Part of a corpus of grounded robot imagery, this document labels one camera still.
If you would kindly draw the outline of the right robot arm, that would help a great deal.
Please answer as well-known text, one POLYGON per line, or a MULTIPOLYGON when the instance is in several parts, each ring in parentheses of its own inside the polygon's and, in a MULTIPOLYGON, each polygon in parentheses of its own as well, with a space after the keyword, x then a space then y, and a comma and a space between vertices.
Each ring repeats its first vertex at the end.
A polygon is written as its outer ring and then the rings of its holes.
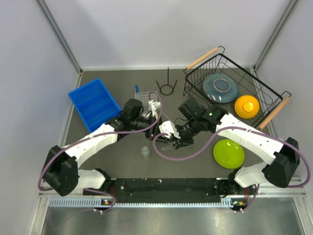
POLYGON ((204 109, 193 98, 181 104, 179 111, 187 118, 186 124, 170 123, 166 127, 166 132, 174 136, 173 142, 178 147, 192 144, 195 135, 209 131, 235 141, 262 160, 259 164, 233 172, 228 181, 232 193, 238 194, 246 187, 262 183, 271 183, 279 188, 289 187, 300 164, 299 146, 295 139, 282 140, 264 134, 218 106, 204 109))

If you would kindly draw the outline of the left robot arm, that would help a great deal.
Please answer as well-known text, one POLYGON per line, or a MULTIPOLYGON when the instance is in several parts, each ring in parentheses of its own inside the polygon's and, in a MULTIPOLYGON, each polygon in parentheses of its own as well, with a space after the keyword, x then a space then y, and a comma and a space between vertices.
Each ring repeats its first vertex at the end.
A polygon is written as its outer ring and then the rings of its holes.
POLYGON ((41 173, 44 180, 60 196, 66 196, 75 189, 91 188, 100 194, 110 191, 109 175, 99 169, 82 170, 81 165, 101 149, 116 143, 131 133, 149 132, 157 126, 162 110, 160 101, 149 101, 149 117, 142 116, 142 102, 130 99, 124 109, 99 128, 63 148, 50 149, 41 173))

